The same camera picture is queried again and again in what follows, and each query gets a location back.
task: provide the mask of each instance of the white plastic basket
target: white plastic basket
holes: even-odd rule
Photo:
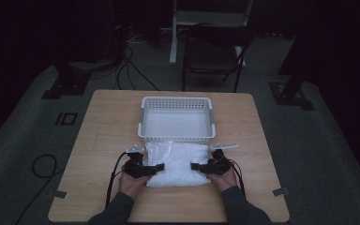
[[[145,143],[207,145],[216,136],[212,103],[207,97],[145,97],[138,134]]]

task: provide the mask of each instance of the hand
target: hand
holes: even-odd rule
[[[230,168],[226,173],[222,175],[217,175],[214,173],[205,174],[213,183],[218,187],[218,189],[223,192],[224,190],[237,186],[236,176],[233,168]]]
[[[142,176],[135,179],[126,172],[122,172],[121,177],[119,178],[118,191],[121,191],[135,200],[150,178],[151,176]]]

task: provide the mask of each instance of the sleeve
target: sleeve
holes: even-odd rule
[[[109,206],[100,214],[89,219],[88,225],[122,225],[127,224],[134,201],[128,195],[117,192]]]
[[[239,187],[230,187],[221,192],[229,224],[273,224],[267,214],[247,201]]]

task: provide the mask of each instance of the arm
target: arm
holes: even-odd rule
[[[207,174],[221,191],[224,208],[229,224],[272,224],[265,212],[247,201],[236,184],[233,168],[223,175]]]
[[[100,214],[90,218],[88,225],[121,225],[127,224],[134,200],[145,186],[150,176],[134,179],[129,174],[122,172],[119,178],[118,192],[110,205]]]

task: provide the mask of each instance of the gray carpet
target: gray carpet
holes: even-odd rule
[[[175,66],[169,65],[168,38],[163,36],[159,44],[144,43],[140,38],[133,42],[140,42],[128,44],[133,50],[131,61],[137,68],[160,90],[180,91],[182,41],[179,40]],[[247,67],[238,92],[250,93],[255,98],[279,181],[290,190],[285,196],[291,214],[289,222],[294,225],[360,224],[360,168],[318,88],[307,82],[302,86],[316,111],[278,106],[271,94],[268,82],[289,79],[277,74],[291,45],[292,41],[284,38],[255,38],[247,51]],[[78,63],[76,66],[90,68],[93,65]],[[34,159],[52,154],[57,158],[57,170],[64,169],[93,92],[113,89],[115,83],[114,71],[95,72],[83,96],[42,100],[56,76],[53,67],[48,67],[36,77],[0,129],[0,225],[15,224],[45,184],[46,179],[32,173]],[[131,66],[121,72],[119,81],[123,89],[132,89],[129,79],[138,90],[154,90]],[[197,77],[187,84],[188,91],[231,92],[232,88],[233,79],[217,83]],[[56,125],[60,113],[77,113],[75,124]],[[37,163],[36,170],[49,174],[52,167],[51,160],[43,159]],[[61,175],[57,175],[52,179],[20,224],[51,224],[47,215],[60,178]]]

